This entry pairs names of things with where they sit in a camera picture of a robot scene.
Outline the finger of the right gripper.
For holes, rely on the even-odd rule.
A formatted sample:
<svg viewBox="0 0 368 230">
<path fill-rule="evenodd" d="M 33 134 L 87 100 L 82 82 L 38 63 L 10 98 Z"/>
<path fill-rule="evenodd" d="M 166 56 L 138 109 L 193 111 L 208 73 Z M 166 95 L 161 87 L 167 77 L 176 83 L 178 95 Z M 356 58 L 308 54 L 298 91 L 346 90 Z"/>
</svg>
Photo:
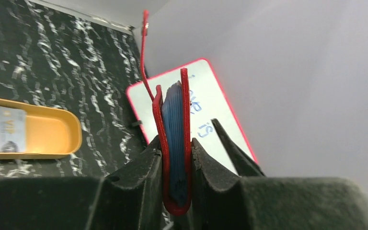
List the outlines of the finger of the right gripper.
<svg viewBox="0 0 368 230">
<path fill-rule="evenodd" d="M 260 166 L 233 142 L 221 123 L 216 118 L 211 121 L 238 176 L 265 177 Z"/>
</svg>

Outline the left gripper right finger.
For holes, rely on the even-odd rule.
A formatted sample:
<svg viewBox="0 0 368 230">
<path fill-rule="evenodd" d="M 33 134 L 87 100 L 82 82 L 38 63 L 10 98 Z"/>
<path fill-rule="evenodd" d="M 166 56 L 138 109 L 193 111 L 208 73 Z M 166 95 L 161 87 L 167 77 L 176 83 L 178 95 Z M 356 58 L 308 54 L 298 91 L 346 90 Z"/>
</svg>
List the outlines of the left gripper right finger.
<svg viewBox="0 0 368 230">
<path fill-rule="evenodd" d="M 368 230 L 368 197 L 343 178 L 237 176 L 193 139 L 197 230 Z"/>
</svg>

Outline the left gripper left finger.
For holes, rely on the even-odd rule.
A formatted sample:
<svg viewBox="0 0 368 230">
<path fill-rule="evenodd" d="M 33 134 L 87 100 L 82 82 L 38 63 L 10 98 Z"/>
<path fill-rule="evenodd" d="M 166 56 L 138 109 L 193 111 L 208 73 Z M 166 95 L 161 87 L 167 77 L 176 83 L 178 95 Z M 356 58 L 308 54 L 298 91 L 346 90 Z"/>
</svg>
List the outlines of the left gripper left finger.
<svg viewBox="0 0 368 230">
<path fill-rule="evenodd" d="M 0 179 L 0 230 L 158 230 L 159 138 L 106 177 Z"/>
</svg>

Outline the red card holder wallet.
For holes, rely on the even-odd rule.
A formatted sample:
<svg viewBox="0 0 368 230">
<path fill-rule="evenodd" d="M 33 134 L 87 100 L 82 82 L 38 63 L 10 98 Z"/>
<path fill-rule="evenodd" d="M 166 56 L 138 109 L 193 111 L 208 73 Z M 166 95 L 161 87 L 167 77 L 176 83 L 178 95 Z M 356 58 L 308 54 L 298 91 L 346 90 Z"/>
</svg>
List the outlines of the red card holder wallet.
<svg viewBox="0 0 368 230">
<path fill-rule="evenodd" d="M 162 200 L 174 216 L 187 213 L 191 205 L 192 168 L 190 134 L 190 89 L 188 69 L 181 68 L 181 79 L 162 95 L 160 85 L 152 93 L 145 72 L 145 44 L 149 12 L 144 10 L 141 28 L 140 70 L 142 81 L 152 101 L 152 112 L 162 153 Z"/>
</svg>

